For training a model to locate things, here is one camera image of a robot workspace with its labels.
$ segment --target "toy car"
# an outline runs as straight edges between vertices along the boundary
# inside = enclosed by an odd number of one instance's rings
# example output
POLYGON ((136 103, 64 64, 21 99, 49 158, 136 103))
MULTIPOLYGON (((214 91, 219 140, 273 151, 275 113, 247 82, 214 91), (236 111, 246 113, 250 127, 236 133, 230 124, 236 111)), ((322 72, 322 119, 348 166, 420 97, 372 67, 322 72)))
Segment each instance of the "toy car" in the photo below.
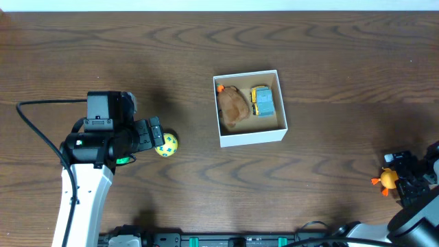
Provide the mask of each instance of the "toy car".
POLYGON ((251 88, 250 101, 253 103, 253 115, 267 117, 274 114, 273 95, 268 86, 251 88))

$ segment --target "wooden table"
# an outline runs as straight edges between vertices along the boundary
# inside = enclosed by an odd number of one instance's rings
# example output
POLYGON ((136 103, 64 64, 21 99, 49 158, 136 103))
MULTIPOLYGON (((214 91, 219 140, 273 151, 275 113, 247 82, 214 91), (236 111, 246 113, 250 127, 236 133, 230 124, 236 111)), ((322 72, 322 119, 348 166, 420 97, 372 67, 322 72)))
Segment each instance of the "wooden table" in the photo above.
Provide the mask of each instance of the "wooden table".
MULTIPOLYGON (((401 208, 370 179, 382 154, 439 139, 435 12, 8 13, 0 27, 0 245, 51 244, 61 166, 19 118, 30 99, 131 91, 179 151, 117 170, 101 232, 293 231, 383 224, 401 208), (283 141, 220 148, 212 77, 277 69, 283 141)), ((85 104, 26 106, 57 145, 85 104)))

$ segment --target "rubber duck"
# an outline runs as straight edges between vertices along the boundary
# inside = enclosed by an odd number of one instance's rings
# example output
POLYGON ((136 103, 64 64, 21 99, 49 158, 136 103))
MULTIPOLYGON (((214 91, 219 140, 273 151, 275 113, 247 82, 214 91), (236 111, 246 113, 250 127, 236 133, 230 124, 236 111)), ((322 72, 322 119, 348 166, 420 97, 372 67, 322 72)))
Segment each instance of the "rubber duck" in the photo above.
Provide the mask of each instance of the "rubber duck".
POLYGON ((389 189, 396 189, 395 181, 397 181, 398 174, 396 171, 392 171, 390 168, 383 168, 384 172, 381 174, 380 178, 372 178, 370 181, 373 185, 381 182, 384 189, 381 192, 384 196, 389 196, 389 189))

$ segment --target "cardboard box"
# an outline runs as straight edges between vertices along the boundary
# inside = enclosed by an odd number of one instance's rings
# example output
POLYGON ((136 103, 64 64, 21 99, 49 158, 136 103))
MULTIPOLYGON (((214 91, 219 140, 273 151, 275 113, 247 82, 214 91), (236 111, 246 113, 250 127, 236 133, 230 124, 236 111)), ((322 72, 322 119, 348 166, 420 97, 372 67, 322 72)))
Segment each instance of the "cardboard box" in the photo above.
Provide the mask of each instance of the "cardboard box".
POLYGON ((268 86, 272 90, 274 108, 276 110, 275 114, 269 117, 259 117, 251 114, 250 118, 237 123, 233 128, 229 128, 219 118, 218 105, 216 103, 218 131, 220 133, 219 144, 221 148, 282 140, 288 131, 288 125, 276 70, 214 76, 213 91, 215 102, 217 102, 216 84, 221 84, 225 87, 235 86, 244 97, 250 110, 252 109, 250 89, 254 86, 268 86))

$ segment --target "yellow ball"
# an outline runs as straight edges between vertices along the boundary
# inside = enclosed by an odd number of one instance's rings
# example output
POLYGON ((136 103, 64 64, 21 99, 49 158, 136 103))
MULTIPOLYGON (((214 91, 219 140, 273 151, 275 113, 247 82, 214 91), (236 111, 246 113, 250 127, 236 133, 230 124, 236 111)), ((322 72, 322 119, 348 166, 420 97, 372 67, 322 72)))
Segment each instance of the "yellow ball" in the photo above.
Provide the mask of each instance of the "yellow ball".
POLYGON ((178 141, 177 138, 170 133, 165 133, 163 137, 165 138, 165 144, 157 147, 156 152, 160 154, 160 156, 168 157, 177 152, 178 141))

